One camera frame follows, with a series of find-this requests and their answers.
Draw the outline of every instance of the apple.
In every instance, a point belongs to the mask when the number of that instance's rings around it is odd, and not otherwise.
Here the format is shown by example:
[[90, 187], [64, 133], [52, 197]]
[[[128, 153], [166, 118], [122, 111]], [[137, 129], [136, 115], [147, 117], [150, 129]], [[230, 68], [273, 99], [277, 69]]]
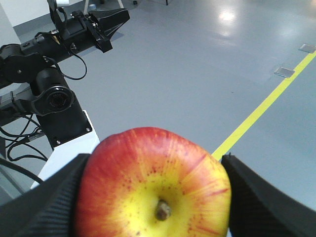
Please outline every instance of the apple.
[[77, 237], [225, 237], [231, 187], [200, 146], [142, 127], [112, 135], [91, 154], [74, 215]]

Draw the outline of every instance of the yellow floor line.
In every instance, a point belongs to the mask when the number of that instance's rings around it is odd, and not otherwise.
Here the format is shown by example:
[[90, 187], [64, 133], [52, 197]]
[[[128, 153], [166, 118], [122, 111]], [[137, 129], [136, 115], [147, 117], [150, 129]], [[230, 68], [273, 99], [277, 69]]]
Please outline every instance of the yellow floor line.
[[243, 136], [243, 134], [260, 118], [260, 116], [276, 101], [297, 76], [315, 58], [316, 52], [308, 54], [295, 68], [290, 78], [285, 78], [277, 88], [246, 118], [242, 124], [213, 152], [213, 156], [220, 160], [230, 148]]

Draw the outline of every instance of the metal floor plate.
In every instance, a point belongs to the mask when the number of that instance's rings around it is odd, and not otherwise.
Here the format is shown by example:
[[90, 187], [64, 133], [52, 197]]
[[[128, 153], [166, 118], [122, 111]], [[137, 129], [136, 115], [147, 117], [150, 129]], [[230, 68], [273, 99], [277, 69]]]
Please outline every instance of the metal floor plate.
[[314, 53], [316, 50], [316, 46], [310, 44], [303, 44], [300, 48], [300, 51], [307, 52], [307, 53]]
[[283, 67], [279, 67], [274, 74], [284, 77], [284, 78], [290, 78], [293, 74], [295, 73], [295, 71], [288, 69], [288, 68], [283, 68]]

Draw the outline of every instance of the gray floor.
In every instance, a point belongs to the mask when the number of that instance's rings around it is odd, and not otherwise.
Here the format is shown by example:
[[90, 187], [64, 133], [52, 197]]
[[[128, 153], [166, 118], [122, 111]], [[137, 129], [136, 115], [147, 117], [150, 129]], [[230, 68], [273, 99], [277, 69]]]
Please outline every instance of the gray floor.
[[[124, 0], [131, 19], [114, 36], [114, 49], [86, 53], [86, 78], [69, 81], [100, 139], [158, 126], [213, 152], [283, 80], [273, 72], [294, 68], [307, 55], [298, 48], [316, 44], [314, 0], [164, 3]], [[229, 151], [313, 209], [315, 66], [314, 60]], [[61, 68], [74, 77], [83, 73], [76, 58]]]

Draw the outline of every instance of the white panel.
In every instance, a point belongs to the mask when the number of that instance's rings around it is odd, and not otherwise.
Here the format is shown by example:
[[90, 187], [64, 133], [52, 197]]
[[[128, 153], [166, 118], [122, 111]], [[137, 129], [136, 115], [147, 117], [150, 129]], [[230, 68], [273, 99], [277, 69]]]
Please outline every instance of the white panel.
[[[80, 0], [70, 0], [70, 4]], [[48, 3], [45, 0], [0, 0], [12, 26], [20, 25], [49, 13]]]

